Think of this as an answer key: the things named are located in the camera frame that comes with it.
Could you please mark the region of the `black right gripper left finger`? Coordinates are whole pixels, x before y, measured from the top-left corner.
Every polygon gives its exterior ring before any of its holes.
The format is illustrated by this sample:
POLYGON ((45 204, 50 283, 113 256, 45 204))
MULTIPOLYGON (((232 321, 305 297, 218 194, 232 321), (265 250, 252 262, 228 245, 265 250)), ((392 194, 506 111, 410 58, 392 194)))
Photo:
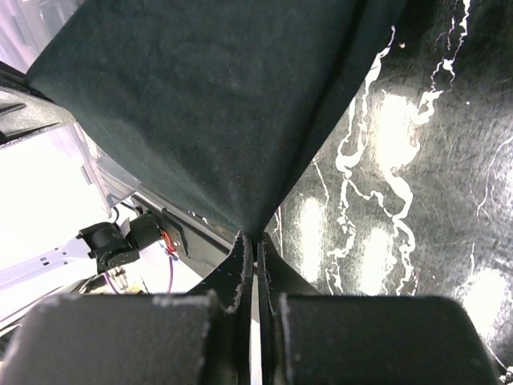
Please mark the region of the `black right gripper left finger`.
POLYGON ((4 384, 247 384, 252 242, 184 294, 41 301, 6 351, 4 384))

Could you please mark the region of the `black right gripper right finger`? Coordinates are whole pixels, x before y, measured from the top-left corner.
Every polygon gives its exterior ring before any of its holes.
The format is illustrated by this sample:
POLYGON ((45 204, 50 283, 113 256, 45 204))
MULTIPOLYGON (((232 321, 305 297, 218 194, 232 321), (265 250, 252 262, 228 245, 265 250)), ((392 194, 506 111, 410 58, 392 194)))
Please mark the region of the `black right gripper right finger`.
POLYGON ((496 384, 464 309, 443 297, 320 294, 278 254, 256 247, 266 384, 496 384))

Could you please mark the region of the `black t shirt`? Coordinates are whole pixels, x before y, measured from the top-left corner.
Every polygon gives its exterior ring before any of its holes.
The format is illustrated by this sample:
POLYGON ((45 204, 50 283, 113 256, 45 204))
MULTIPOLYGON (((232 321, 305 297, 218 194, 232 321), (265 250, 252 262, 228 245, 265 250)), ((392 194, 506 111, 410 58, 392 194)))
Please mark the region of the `black t shirt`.
POLYGON ((154 193, 258 238, 403 1, 86 1, 26 83, 154 193))

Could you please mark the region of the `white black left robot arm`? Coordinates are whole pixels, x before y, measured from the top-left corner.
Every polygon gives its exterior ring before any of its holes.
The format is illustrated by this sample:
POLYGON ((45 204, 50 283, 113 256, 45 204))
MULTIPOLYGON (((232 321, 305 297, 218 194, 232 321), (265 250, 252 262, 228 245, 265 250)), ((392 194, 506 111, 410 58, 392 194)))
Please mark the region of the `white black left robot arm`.
POLYGON ((162 227, 150 213, 122 225, 101 222, 79 231, 90 259, 95 260, 98 274, 139 260, 139 252, 162 239, 162 227))

